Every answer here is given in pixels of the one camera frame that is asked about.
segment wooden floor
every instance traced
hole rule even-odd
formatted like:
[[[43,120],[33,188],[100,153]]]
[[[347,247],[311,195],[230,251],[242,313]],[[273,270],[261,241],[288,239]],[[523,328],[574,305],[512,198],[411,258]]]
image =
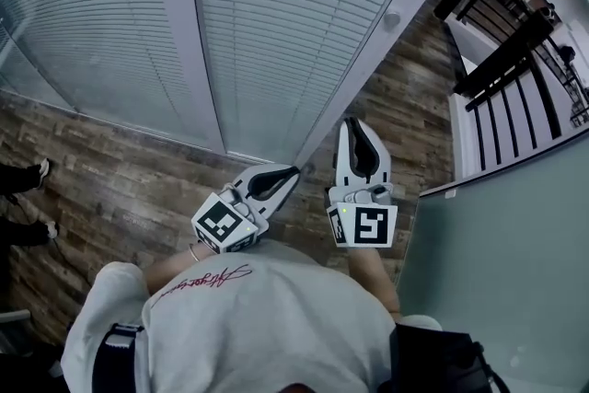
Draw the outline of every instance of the wooden floor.
[[[376,130],[392,155],[399,217],[395,244],[383,251],[391,277],[400,270],[420,191],[452,180],[447,97],[454,76],[445,35],[431,15],[433,2],[423,6],[348,110]],[[248,165],[22,98],[2,95],[0,106],[0,160],[28,166],[47,156],[53,162],[44,187],[19,201],[29,218],[59,222],[61,251],[90,280],[112,260],[145,267],[186,248],[199,204]],[[271,236],[345,270],[323,208],[334,144],[332,132],[272,218]],[[25,221],[17,207],[7,211]],[[83,279],[53,245],[12,248],[9,262],[7,303],[30,309],[42,339],[63,342],[84,303]]]

